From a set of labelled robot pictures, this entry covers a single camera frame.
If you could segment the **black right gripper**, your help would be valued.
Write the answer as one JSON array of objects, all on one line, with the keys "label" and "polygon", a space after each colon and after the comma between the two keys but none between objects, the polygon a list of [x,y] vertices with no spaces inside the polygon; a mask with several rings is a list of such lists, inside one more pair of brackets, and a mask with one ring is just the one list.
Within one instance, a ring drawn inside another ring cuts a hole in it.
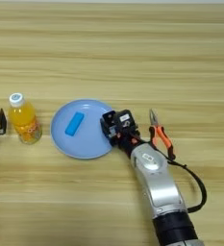
[{"label": "black right gripper", "polygon": [[114,115],[115,111],[103,114],[100,120],[102,132],[106,138],[112,138],[112,146],[117,146],[125,153],[131,153],[141,143],[137,124],[134,120],[113,120]]}]

